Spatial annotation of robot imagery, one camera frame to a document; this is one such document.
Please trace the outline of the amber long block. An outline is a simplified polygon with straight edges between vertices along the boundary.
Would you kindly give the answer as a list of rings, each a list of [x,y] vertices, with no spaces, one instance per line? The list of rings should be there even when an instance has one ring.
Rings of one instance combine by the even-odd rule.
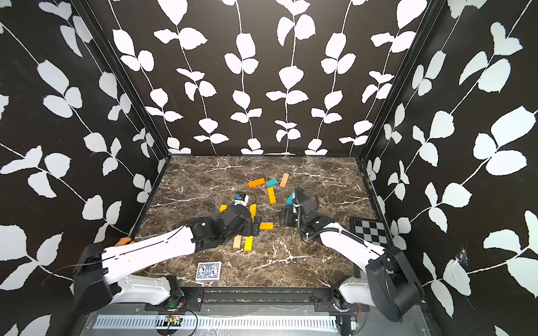
[[[275,196],[274,188],[268,188],[268,196],[269,196],[270,204],[271,205],[276,204],[276,196]]]

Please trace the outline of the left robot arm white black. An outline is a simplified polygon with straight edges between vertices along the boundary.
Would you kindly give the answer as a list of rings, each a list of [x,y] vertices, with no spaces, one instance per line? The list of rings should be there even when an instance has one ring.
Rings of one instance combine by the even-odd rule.
[[[213,217],[191,218],[179,228],[134,244],[85,247],[74,266],[74,310],[89,314],[114,303],[140,302],[153,306],[182,291],[174,277],[152,279],[136,273],[179,256],[189,256],[233,240],[255,237],[261,222],[249,208],[231,205]]]

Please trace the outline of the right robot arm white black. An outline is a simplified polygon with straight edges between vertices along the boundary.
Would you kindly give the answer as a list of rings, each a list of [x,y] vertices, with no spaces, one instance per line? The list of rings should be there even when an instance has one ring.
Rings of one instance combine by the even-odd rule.
[[[304,242],[340,253],[366,274],[365,279],[349,277],[333,288],[335,307],[346,310],[353,304],[369,305],[389,321],[402,320],[424,297],[404,252],[396,246],[385,248],[367,242],[317,210],[318,202],[298,186],[284,211],[284,224],[295,226]]]

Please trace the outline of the tan wood long block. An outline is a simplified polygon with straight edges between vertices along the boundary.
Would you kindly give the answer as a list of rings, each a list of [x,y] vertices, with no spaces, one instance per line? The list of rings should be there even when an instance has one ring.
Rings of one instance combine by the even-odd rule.
[[[235,236],[235,238],[233,240],[233,248],[234,249],[240,249],[241,248],[241,243],[242,243],[242,236],[241,235]]]

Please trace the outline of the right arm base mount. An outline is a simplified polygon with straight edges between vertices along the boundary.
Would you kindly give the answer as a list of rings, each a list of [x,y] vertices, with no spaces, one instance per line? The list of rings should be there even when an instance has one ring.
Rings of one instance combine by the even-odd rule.
[[[335,314],[358,314],[370,312],[370,306],[363,304],[351,304],[346,302],[342,295],[331,288],[318,288],[312,292],[310,302],[316,312],[329,312]]]

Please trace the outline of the amber short block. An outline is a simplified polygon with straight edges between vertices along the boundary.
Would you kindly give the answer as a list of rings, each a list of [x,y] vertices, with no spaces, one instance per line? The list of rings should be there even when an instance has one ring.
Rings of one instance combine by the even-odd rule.
[[[262,222],[259,226],[260,230],[273,230],[274,223]]]

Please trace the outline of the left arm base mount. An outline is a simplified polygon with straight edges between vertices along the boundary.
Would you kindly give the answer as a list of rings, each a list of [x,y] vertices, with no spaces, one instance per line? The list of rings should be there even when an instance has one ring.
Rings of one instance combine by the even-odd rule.
[[[190,309],[193,312],[199,312],[204,297],[202,288],[182,288],[182,294],[172,294],[170,298],[165,299],[159,305],[146,304],[144,310],[146,312],[158,312],[159,314],[167,314],[177,309]]]

